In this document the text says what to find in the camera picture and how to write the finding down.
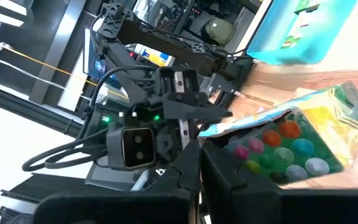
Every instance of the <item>green led light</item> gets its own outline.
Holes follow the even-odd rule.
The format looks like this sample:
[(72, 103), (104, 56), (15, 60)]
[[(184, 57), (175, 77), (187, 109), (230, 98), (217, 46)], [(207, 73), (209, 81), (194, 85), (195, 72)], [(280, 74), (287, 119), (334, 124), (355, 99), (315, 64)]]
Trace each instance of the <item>green led light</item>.
[(106, 122), (106, 123), (110, 122), (110, 120), (111, 120), (111, 118), (108, 117), (108, 116), (103, 116), (103, 117), (102, 117), (102, 121), (104, 121), (104, 122)]

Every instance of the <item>pink ball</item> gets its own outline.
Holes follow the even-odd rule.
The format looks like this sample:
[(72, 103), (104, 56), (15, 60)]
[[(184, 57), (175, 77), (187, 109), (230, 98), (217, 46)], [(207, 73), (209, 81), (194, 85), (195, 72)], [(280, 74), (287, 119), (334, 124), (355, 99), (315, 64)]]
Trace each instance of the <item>pink ball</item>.
[(243, 146), (243, 145), (236, 145), (234, 147), (234, 155), (239, 158), (239, 159), (243, 159), (243, 160), (248, 160), (249, 157), (249, 151), (248, 149)]
[(263, 153), (265, 150), (264, 143), (257, 138), (250, 138), (248, 140), (248, 147), (254, 153)]

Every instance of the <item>orange ball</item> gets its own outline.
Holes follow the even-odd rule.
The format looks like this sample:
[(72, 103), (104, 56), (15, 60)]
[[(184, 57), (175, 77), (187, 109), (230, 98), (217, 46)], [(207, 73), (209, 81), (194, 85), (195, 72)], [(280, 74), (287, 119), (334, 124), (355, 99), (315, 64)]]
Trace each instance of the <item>orange ball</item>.
[(262, 141), (272, 147), (281, 145), (280, 134), (274, 130), (267, 130), (262, 134)]
[(295, 121), (284, 121), (279, 127), (280, 134), (287, 138), (297, 138), (301, 135), (301, 129)]

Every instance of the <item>blue ball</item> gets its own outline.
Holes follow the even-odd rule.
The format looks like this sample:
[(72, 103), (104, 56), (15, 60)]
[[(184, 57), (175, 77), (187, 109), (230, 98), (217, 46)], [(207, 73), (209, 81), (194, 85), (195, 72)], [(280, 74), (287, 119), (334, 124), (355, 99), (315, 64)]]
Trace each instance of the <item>blue ball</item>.
[(312, 156), (314, 153), (314, 145), (307, 139), (297, 139), (292, 143), (291, 149), (293, 152), (302, 156)]

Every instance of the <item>camera lens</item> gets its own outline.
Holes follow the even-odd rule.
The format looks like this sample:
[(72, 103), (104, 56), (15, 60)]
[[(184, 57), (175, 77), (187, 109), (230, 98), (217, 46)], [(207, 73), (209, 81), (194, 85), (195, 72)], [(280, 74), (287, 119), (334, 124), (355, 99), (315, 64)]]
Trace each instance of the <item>camera lens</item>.
[(154, 139), (151, 129), (127, 129), (122, 134), (122, 143), (124, 164), (128, 169), (154, 162)]

